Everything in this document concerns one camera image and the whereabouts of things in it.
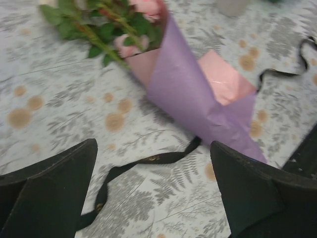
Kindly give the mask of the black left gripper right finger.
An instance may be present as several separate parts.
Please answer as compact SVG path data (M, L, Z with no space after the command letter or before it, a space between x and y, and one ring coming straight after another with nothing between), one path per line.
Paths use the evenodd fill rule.
M232 238L315 238L317 182L214 141L211 161Z

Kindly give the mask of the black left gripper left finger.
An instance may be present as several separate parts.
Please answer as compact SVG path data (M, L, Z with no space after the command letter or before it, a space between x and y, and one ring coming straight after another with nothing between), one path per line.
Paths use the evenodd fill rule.
M73 238L97 157L87 139L0 177L2 238Z

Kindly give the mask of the pink wrapping paper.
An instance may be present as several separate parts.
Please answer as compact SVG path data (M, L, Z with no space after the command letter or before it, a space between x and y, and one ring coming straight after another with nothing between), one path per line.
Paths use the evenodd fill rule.
M256 88L215 51L198 60L218 102L229 105L256 93Z

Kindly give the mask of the purple wrapping paper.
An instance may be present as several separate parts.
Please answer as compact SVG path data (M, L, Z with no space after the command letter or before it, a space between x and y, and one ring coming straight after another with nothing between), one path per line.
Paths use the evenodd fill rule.
M246 156L265 161L250 137L256 93L229 105L218 102L168 12L159 49L130 57L127 62L146 87L149 100L205 143L220 141Z

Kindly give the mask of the pink rose flower bunch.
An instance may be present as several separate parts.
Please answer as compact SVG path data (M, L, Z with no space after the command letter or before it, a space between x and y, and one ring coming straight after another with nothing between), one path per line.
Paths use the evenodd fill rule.
M63 40L85 39L103 66L159 49L167 10L161 0L41 0L39 11Z

